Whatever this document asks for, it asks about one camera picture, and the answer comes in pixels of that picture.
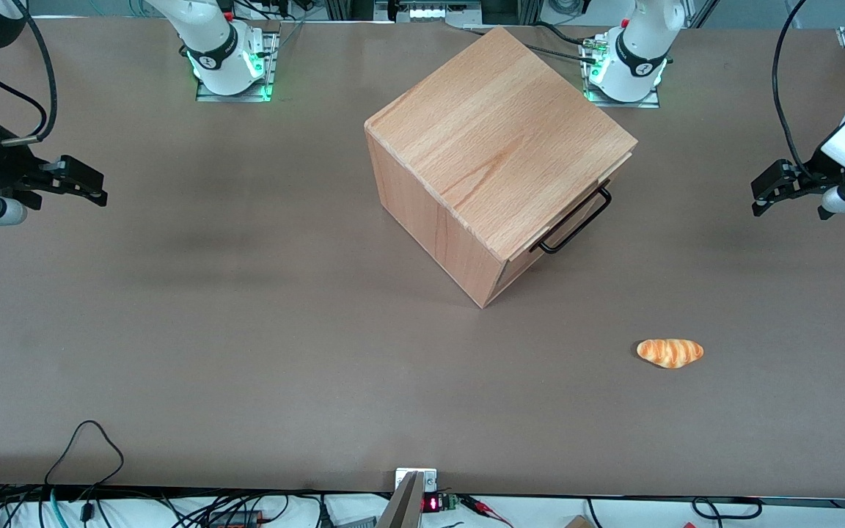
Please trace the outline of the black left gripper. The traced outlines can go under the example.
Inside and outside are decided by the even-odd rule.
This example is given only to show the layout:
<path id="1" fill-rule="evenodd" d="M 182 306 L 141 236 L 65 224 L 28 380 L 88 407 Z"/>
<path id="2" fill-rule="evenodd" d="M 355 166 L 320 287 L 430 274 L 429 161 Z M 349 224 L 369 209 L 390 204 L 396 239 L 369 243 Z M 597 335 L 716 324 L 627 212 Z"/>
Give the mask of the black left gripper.
<path id="1" fill-rule="evenodd" d="M 786 159 L 772 163 L 751 183 L 753 194 L 752 213 L 761 217 L 778 202 L 795 199 L 801 195 L 825 194 L 838 185 L 845 184 L 845 166 L 834 163 L 805 163 L 798 169 Z M 819 220 L 833 216 L 825 206 L 817 208 Z"/>

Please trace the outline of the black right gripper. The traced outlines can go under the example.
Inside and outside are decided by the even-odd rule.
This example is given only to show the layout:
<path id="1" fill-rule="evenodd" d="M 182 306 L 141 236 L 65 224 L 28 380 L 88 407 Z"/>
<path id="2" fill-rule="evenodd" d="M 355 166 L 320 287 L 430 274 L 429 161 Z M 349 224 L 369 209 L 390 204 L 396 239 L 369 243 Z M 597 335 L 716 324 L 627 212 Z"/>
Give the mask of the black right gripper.
<path id="1" fill-rule="evenodd" d="M 36 190 L 51 187 L 51 193 L 77 195 L 98 207 L 106 207 L 108 194 L 103 189 L 101 171 L 70 155 L 61 155 L 53 163 L 46 163 L 34 156 L 28 146 L 2 146 L 2 140 L 15 137 L 0 126 L 0 195 L 38 211 L 43 206 L 43 198 Z"/>

